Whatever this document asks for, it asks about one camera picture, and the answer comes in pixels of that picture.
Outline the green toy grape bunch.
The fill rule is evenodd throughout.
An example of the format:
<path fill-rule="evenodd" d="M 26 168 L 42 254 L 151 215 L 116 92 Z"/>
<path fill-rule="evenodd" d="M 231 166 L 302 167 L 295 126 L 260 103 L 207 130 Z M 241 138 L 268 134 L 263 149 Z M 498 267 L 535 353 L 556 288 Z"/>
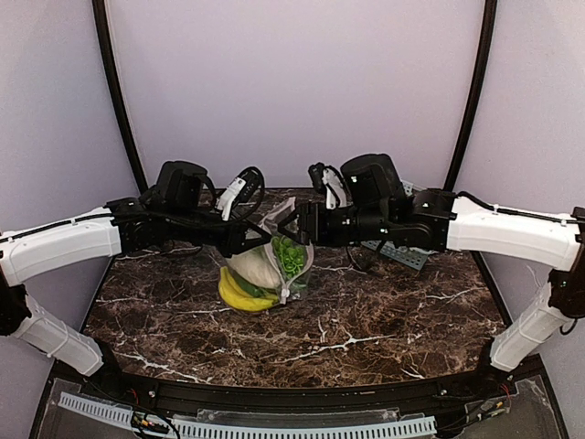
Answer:
<path fill-rule="evenodd" d="M 288 279 L 293 278 L 299 274 L 305 266 L 305 250 L 304 248 L 286 248 L 275 249 L 273 247 L 273 238 L 271 241 L 273 252 L 278 260 L 278 264 L 282 268 L 283 273 Z"/>

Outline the white toy radish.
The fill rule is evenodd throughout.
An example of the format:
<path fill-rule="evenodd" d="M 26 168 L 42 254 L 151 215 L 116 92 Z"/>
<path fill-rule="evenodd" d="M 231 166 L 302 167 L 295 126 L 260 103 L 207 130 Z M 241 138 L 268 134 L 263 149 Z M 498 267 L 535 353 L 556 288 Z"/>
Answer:
<path fill-rule="evenodd" d="M 227 263 L 247 282 L 260 288 L 276 289 L 281 285 L 280 274 L 269 262 L 263 246 L 236 254 Z"/>

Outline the clear zip top bag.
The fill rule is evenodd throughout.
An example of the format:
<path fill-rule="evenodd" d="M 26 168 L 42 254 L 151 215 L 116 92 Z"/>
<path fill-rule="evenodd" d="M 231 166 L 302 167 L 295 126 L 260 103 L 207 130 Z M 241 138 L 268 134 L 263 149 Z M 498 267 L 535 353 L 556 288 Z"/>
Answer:
<path fill-rule="evenodd" d="M 308 287 L 314 248 L 277 230 L 277 223 L 292 214 L 295 207 L 295 197 L 273 207 L 260 221 L 260 228 L 270 233 L 271 241 L 227 258 L 218 283 L 225 304 L 259 313 L 301 297 Z"/>

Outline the dark green toy cucumber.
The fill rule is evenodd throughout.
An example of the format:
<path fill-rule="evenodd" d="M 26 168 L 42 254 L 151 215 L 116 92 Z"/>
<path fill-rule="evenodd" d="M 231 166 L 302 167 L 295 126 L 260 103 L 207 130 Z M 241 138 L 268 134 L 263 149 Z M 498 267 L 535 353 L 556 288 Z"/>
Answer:
<path fill-rule="evenodd" d="M 239 287 L 251 297 L 254 298 L 267 298 L 269 295 L 274 295 L 274 292 L 271 289 L 266 289 L 263 287 L 259 287 L 255 284 L 251 284 L 246 279 L 241 278 L 240 276 L 235 277 L 236 283 Z"/>

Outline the yellow toy banana bunch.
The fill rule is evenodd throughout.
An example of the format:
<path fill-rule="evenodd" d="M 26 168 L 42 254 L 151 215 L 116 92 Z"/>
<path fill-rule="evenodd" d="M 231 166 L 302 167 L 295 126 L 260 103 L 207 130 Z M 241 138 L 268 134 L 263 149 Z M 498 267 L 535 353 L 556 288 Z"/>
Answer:
<path fill-rule="evenodd" d="M 226 305 L 245 312 L 261 312 L 280 303 L 279 298 L 274 294 L 269 294 L 266 297 L 253 297 L 246 293 L 229 273 L 227 266 L 220 269 L 218 291 Z"/>

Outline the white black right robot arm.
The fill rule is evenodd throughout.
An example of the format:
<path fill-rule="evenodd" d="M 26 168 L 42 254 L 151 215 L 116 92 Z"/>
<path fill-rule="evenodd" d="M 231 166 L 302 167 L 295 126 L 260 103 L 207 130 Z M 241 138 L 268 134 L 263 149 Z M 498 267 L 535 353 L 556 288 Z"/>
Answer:
<path fill-rule="evenodd" d="M 407 195 L 389 155 L 365 154 L 333 172 L 309 174 L 326 202 L 298 204 L 279 233 L 303 245 L 349 247 L 363 241 L 444 252 L 488 252 L 550 267 L 534 301 L 489 346 L 489 367 L 514 370 L 555 330 L 584 317 L 584 210 L 539 213 L 486 203 L 474 195 L 423 189 Z"/>

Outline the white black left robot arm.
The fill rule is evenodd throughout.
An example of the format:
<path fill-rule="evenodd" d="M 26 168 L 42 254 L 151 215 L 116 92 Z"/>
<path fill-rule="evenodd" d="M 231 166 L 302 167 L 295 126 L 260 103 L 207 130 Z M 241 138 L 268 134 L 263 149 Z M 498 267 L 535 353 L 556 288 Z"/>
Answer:
<path fill-rule="evenodd" d="M 265 181 L 255 166 L 243 169 L 218 193 L 199 165 L 167 161 L 154 185 L 139 197 L 120 198 L 85 214 L 1 236 L 1 334 L 25 341 L 80 375 L 112 368 L 104 347 L 49 313 L 25 282 L 78 262 L 114 257 L 168 241 L 213 246 L 231 257 L 268 243 L 252 224 L 254 209 L 234 208 L 262 197 Z"/>

